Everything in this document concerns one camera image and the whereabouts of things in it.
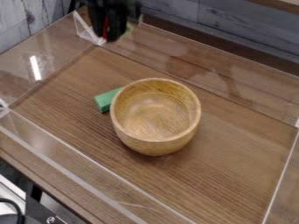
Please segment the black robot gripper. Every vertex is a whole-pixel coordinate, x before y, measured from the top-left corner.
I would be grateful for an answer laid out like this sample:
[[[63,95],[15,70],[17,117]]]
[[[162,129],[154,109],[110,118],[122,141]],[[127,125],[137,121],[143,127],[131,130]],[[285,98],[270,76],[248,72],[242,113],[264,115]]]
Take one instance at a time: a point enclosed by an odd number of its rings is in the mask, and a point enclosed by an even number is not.
[[[126,31],[126,20],[142,20],[139,0],[78,0],[87,6],[87,17],[94,34],[101,38],[106,18],[106,41],[114,42]]]

